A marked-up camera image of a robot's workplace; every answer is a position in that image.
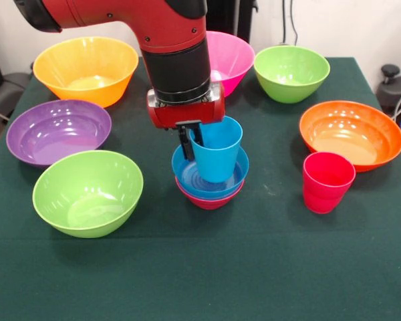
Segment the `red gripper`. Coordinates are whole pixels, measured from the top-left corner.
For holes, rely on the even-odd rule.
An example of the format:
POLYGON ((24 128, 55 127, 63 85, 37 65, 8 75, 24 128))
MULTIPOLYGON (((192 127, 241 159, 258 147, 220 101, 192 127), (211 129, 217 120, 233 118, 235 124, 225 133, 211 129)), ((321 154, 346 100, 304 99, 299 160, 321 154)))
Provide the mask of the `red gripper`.
POLYGON ((164 104, 156 98, 153 89, 147 92, 146 101, 148 115, 155 127, 177 129, 183 156, 188 161, 194 160, 190 130, 193 140, 204 146, 201 123, 220 122, 225 115, 225 89, 220 82, 212 82, 206 96, 195 102, 164 104))

